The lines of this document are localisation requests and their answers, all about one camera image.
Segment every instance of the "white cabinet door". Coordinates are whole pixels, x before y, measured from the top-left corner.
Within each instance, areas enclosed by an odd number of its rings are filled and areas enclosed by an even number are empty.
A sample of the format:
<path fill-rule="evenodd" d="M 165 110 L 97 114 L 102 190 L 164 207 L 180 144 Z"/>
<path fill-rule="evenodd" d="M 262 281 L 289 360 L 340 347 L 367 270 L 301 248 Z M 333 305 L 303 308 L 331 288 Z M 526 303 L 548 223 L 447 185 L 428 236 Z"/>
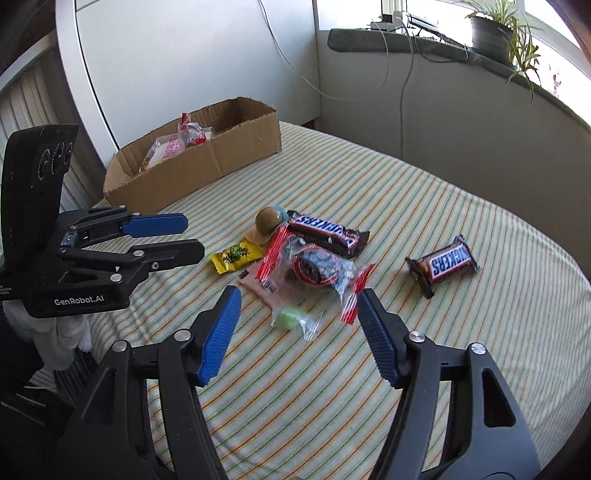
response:
<path fill-rule="evenodd" d="M 318 85 L 311 0 L 264 0 L 290 63 Z M 121 148 L 211 103 L 247 96 L 303 124 L 319 94 L 281 57 L 257 0 L 100 0 L 77 12 L 100 108 Z"/>

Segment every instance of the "tablecloth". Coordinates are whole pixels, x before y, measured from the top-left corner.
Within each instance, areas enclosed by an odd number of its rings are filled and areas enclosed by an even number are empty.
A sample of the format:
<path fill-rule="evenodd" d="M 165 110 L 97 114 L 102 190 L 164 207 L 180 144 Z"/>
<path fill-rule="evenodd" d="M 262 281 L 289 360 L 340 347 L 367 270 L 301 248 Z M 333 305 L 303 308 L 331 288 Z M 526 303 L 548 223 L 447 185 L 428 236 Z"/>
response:
<path fill-rule="evenodd" d="M 513 391 L 545 465 L 568 439 L 591 400 L 591 288 L 572 257 L 502 208 L 387 155 L 321 132 L 281 124 L 283 152 L 208 185 L 164 212 L 183 212 L 182 235 L 206 255 L 242 238 L 260 208 L 290 209 L 371 231 L 359 262 L 376 262 L 368 280 L 410 330 L 465 348 L 483 343 Z M 442 284 L 431 300 L 408 275 L 404 257 L 447 245 L 462 233 L 482 266 Z M 238 274 L 199 265 L 152 274 L 131 306 L 93 315 L 93 355 L 118 339 L 143 345 L 188 327 Z M 400 392 L 382 380 L 358 321 L 328 308 L 318 338 L 270 328 L 270 310 L 242 290 L 242 312 L 217 378 L 199 391 L 210 433 L 228 475 L 238 479 L 367 478 L 390 427 Z M 152 436 L 171 465 L 157 382 L 149 385 Z M 441 384 L 425 467 L 443 445 L 449 385 Z"/>

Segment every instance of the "blue rubber pad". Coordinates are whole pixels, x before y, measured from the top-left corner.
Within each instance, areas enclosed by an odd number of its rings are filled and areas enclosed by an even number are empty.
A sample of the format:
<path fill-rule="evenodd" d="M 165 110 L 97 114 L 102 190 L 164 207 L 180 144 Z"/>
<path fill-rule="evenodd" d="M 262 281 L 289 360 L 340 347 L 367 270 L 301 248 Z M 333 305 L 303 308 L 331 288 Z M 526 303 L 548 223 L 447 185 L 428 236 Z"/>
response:
<path fill-rule="evenodd" d="M 240 317 L 242 297 L 237 288 L 224 305 L 216 324 L 203 344 L 202 363 L 197 373 L 203 385 L 207 385 L 215 377 L 222 366 L 228 345 L 234 334 L 234 328 Z"/>
<path fill-rule="evenodd" d="M 133 217 L 122 230 L 125 235 L 133 238 L 145 236 L 172 235 L 183 233 L 189 222 L 182 213 L 170 213 L 166 215 L 154 215 L 149 217 Z"/>
<path fill-rule="evenodd" d="M 358 318 L 363 333 L 367 338 L 378 371 L 384 380 L 388 380 L 394 388 L 400 388 L 402 376 L 396 368 L 397 351 L 386 332 L 378 312 L 369 301 L 365 292 L 361 292 L 357 299 Z"/>

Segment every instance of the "chocolate bar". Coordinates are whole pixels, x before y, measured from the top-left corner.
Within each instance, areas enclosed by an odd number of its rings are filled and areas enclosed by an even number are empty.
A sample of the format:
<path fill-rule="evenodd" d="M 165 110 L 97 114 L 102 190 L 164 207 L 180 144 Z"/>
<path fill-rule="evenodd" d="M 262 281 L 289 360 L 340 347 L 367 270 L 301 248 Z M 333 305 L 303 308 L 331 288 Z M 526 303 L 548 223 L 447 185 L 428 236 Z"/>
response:
<path fill-rule="evenodd" d="M 433 285 L 435 283 L 440 283 L 450 275 L 465 268 L 471 268 L 474 272 L 479 270 L 470 248 L 461 235 L 457 235 L 451 245 L 432 254 L 425 255 L 417 260 L 407 257 L 406 263 L 427 299 L 433 297 Z"/>
<path fill-rule="evenodd" d="M 290 232 L 341 257 L 357 257 L 369 241 L 369 232 L 346 228 L 338 223 L 303 215 L 295 210 L 288 210 L 287 215 Z"/>

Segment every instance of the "yellow candy wrapper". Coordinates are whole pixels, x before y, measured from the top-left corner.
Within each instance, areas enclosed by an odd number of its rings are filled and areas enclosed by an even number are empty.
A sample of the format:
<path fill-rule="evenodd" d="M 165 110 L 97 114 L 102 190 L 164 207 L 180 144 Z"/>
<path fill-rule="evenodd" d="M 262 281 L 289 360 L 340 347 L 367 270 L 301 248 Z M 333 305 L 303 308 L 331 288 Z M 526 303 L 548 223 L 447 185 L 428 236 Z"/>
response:
<path fill-rule="evenodd" d="M 243 240 L 239 244 L 226 248 L 223 252 L 212 254 L 210 258 L 220 275 L 235 272 L 262 258 L 265 252 L 258 245 Z"/>

